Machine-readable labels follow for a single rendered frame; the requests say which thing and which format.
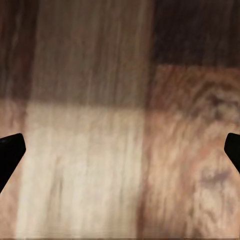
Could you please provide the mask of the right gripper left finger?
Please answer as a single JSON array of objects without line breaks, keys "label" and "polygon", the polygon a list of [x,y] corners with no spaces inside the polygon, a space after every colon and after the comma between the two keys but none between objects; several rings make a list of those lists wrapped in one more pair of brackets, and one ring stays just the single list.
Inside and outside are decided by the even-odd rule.
[{"label": "right gripper left finger", "polygon": [[25,153],[22,133],[0,138],[0,193]]}]

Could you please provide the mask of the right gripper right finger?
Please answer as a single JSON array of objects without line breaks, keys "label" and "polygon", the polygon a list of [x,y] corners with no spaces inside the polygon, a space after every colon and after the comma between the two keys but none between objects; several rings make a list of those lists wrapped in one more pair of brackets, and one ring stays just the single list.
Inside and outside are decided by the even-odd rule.
[{"label": "right gripper right finger", "polygon": [[240,172],[240,135],[229,133],[227,135],[224,151]]}]

